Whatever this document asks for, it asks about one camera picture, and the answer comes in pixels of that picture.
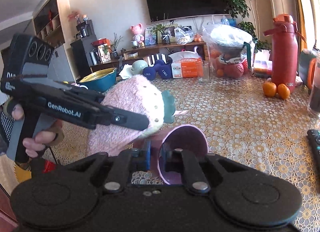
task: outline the remote control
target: remote control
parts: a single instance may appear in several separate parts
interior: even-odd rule
[[[307,132],[309,145],[313,153],[314,162],[318,171],[318,179],[320,179],[320,131],[309,130]]]

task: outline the red water bottle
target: red water bottle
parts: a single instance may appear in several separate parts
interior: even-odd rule
[[[306,42],[298,32],[297,23],[292,16],[278,15],[273,19],[274,28],[265,31],[265,36],[272,35],[272,82],[277,86],[285,84],[290,92],[295,89],[298,67],[298,42],[296,35]]]

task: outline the human hand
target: human hand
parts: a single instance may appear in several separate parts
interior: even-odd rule
[[[20,104],[17,104],[12,111],[12,118],[15,120],[21,120],[24,116],[23,108]],[[60,132],[62,128],[62,121],[57,120],[52,127],[57,127]],[[25,138],[23,140],[23,146],[26,148],[26,154],[31,158],[38,157],[38,151],[44,150],[45,144],[49,144],[56,140],[57,134],[51,131],[41,131],[37,133],[35,138]]]

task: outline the orange and white package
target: orange and white package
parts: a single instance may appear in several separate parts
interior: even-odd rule
[[[182,51],[169,55],[172,58],[172,76],[173,78],[198,77],[197,65],[201,57],[197,52]]]

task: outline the pink bear figurine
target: pink bear figurine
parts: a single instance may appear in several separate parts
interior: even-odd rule
[[[143,25],[139,23],[136,26],[131,26],[131,31],[134,34],[133,41],[137,41],[139,43],[139,47],[144,47],[144,36],[141,34],[143,30]]]

